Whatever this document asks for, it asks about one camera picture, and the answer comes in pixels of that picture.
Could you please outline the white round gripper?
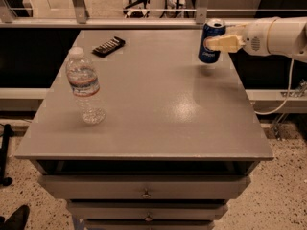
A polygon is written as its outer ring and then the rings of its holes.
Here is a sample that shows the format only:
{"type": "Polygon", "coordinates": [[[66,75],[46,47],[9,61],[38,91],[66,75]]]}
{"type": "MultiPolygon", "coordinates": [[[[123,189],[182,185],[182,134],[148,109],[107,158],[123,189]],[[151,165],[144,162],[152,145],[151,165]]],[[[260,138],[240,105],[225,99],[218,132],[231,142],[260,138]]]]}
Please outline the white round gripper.
{"type": "Polygon", "coordinates": [[[243,48],[252,56],[268,56],[269,31],[276,20],[277,17],[261,18],[247,25],[227,26],[227,35],[208,37],[204,45],[212,51],[236,53],[243,48]]]}

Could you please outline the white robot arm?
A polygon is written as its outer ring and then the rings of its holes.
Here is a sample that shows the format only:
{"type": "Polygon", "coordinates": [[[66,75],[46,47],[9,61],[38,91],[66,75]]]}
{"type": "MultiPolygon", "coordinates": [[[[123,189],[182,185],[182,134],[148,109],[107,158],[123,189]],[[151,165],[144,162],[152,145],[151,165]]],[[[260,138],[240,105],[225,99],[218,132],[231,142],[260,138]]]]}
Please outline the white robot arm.
{"type": "Polygon", "coordinates": [[[228,27],[224,34],[210,36],[204,46],[212,51],[251,56],[279,55],[307,62],[307,17],[261,18],[228,27]]]}

